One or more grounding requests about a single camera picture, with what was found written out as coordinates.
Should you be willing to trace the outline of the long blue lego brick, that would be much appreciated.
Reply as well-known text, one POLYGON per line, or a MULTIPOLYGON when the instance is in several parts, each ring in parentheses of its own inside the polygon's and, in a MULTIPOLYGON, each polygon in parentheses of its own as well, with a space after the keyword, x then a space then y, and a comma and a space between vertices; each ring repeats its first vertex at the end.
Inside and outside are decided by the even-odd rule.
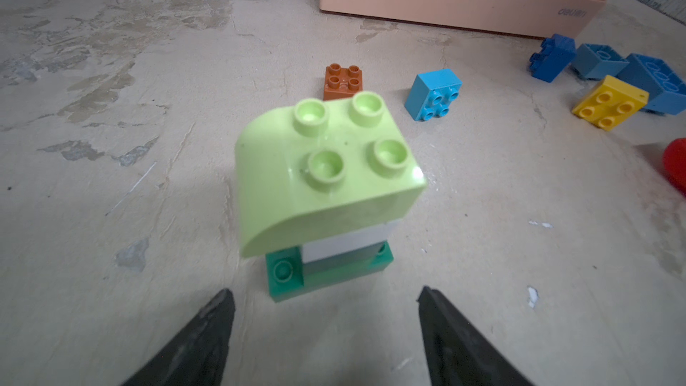
POLYGON ((626 60, 616 78, 648 92, 644 110, 668 115, 685 111, 685 82, 664 60, 638 54, 626 60))

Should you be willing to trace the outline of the brown square lego brick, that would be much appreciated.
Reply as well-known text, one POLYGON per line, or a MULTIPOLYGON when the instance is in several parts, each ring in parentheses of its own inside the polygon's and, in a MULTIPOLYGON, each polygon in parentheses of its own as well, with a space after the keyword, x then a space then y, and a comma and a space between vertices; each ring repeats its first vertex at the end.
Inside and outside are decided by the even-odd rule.
POLYGON ((330 64, 326 67, 323 85, 324 101, 353 98, 355 94, 363 90, 363 73, 357 65, 342 67, 340 64, 330 64))

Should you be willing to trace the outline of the lime green lego brick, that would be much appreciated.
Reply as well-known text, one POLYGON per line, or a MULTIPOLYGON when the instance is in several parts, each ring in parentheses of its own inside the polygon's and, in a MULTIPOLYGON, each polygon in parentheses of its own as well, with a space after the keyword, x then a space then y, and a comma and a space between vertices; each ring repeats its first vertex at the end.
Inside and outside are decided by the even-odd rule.
POLYGON ((427 186, 371 91, 273 109, 246 126, 234 153, 244 258, 400 220, 427 186))

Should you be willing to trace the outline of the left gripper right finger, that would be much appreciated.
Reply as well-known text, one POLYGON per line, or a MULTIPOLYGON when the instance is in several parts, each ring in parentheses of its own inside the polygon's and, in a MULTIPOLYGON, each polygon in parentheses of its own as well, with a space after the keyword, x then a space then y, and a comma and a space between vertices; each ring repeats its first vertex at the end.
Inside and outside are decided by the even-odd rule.
POLYGON ((417 302, 433 385, 532 386, 440 291, 425 286, 417 302))

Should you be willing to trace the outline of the cream square lego brick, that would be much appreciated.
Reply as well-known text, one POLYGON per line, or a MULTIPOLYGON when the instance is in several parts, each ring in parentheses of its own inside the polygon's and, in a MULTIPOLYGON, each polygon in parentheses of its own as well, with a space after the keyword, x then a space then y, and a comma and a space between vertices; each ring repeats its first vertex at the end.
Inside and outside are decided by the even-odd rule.
POLYGON ((397 219, 300 246, 304 275, 376 257, 400 222, 397 219))

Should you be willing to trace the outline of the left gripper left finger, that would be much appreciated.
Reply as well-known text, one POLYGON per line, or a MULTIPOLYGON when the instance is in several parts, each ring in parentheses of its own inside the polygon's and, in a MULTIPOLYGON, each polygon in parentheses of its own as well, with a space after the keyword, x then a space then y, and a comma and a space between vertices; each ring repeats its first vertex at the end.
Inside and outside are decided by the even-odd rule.
POLYGON ((221 384, 235 311, 232 292, 222 289, 125 384, 221 384))

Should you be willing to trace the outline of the long green lego brick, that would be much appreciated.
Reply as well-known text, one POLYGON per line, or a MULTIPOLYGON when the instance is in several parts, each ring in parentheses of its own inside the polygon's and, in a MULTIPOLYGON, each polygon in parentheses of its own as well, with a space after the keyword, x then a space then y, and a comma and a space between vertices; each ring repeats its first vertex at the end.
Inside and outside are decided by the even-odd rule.
POLYGON ((318 273, 307 273, 300 248, 288 248, 265 256, 269 293, 275 302, 288 300, 332 285, 385 270, 394 257, 387 241, 371 255, 357 261, 337 261, 318 273))

